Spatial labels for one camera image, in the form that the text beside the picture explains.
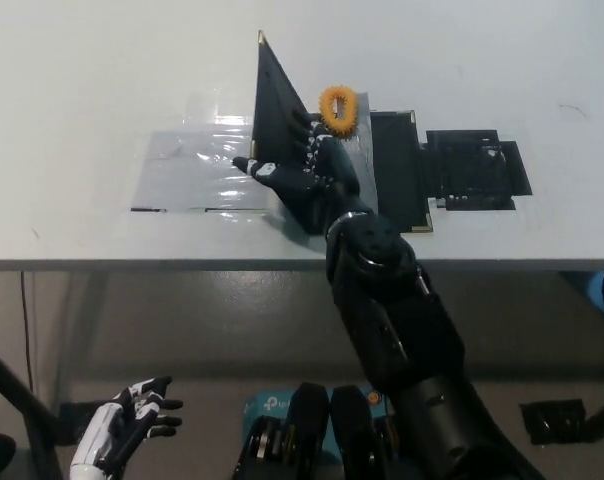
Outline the white and black left hand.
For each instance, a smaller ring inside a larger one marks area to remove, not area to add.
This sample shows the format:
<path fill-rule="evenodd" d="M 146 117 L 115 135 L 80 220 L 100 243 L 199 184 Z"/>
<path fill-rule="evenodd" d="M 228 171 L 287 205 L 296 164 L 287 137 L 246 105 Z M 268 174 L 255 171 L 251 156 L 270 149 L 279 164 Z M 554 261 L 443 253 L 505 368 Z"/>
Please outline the white and black left hand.
<path fill-rule="evenodd" d="M 172 378 L 135 383 L 99 406 L 84 431 L 71 461 L 71 479 L 121 479 L 140 445 L 151 438 L 171 437 L 182 420 L 167 416 L 180 400 L 166 397 Z"/>

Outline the black right hand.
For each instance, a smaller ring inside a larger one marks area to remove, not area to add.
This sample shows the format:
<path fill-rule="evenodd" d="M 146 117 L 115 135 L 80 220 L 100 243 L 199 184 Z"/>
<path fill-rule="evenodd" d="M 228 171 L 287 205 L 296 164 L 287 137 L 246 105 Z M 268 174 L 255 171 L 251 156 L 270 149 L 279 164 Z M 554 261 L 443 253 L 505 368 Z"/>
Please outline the black right hand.
<path fill-rule="evenodd" d="M 360 183 L 346 149 L 319 121 L 295 111 L 287 125 L 289 144 L 302 157 L 261 161 L 238 156 L 234 167 L 273 190 L 309 235 L 325 235 L 334 223 L 373 210 L 361 199 Z"/>

